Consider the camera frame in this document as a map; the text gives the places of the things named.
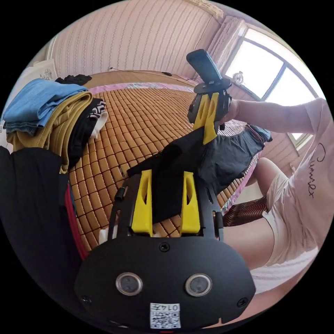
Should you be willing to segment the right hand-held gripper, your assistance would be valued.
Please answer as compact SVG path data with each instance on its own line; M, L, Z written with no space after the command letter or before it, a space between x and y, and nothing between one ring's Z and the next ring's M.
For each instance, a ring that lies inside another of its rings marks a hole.
M227 92L230 86L231 80L222 78L194 87L196 96L189 106L188 120L193 124L193 130L204 126L204 145L216 138L216 130L225 129L220 121L227 114L232 100Z

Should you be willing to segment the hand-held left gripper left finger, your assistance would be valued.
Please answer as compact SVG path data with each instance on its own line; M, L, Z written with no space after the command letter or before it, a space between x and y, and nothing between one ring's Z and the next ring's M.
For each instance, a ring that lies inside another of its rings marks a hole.
M141 173L131 225L134 233L152 233L152 171Z

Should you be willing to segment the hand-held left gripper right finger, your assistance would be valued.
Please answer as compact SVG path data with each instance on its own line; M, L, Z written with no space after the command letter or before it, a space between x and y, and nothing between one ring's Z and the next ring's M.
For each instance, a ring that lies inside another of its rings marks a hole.
M181 209L181 233L198 234L200 227L199 208L194 176L192 172L184 172Z

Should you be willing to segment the person's right hand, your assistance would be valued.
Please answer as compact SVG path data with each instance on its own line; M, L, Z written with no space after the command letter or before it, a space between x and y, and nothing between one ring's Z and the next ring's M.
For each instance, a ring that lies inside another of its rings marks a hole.
M220 124L226 123L232 119L235 119L238 113L238 100L232 100L229 104L228 113L221 119Z

